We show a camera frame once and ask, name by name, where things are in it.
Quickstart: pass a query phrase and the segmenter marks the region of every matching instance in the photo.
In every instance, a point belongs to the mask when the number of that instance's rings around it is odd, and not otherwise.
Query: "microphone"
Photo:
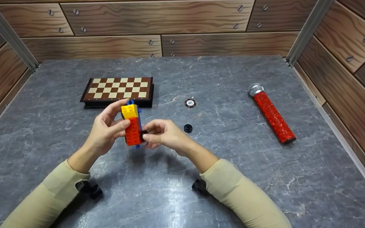
[[[247,94],[255,99],[281,143],[289,144],[297,139],[290,127],[281,117],[281,114],[272,104],[267,94],[264,92],[264,87],[261,84],[251,84]]]

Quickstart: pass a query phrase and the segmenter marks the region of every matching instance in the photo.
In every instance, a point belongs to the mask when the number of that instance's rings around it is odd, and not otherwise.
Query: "metal bar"
[[[294,66],[301,53],[307,46],[309,40],[312,38],[320,22],[322,22],[329,8],[332,6],[335,0],[318,0],[313,7],[311,13],[308,16],[305,24],[303,25],[301,31],[294,44],[292,45],[287,57],[285,58],[287,62]]]
[[[15,31],[6,22],[5,18],[0,13],[0,34],[16,52],[16,54],[22,59],[22,61],[28,66],[31,71],[36,71],[39,66],[36,58],[30,53],[29,49],[25,46],[19,36],[16,35]]]

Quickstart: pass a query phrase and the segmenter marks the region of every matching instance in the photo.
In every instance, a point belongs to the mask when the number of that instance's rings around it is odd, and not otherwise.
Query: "sleeve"
[[[291,228],[268,195],[227,160],[219,159],[200,176],[207,191],[231,208],[248,228]]]
[[[48,228],[79,193],[75,184],[90,174],[59,164],[6,218],[0,228]]]

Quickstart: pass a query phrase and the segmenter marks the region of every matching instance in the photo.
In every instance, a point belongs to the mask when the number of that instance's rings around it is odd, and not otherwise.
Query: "table surface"
[[[113,77],[153,77],[153,108],[143,109],[142,123],[191,124],[190,136],[265,190],[293,227],[365,227],[365,179],[279,56],[45,61],[0,119],[0,224],[87,138],[101,111],[80,103],[88,79]],[[281,145],[247,96],[253,82],[265,86],[294,143]],[[192,191],[198,171],[170,149],[118,140],[91,175],[104,198],[77,198],[54,227],[243,227]]]

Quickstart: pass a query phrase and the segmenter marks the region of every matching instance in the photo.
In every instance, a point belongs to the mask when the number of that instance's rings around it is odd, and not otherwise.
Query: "folding chess board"
[[[90,78],[80,102],[84,102],[84,108],[105,108],[117,100],[130,98],[140,108],[151,108],[153,88],[153,77]]]

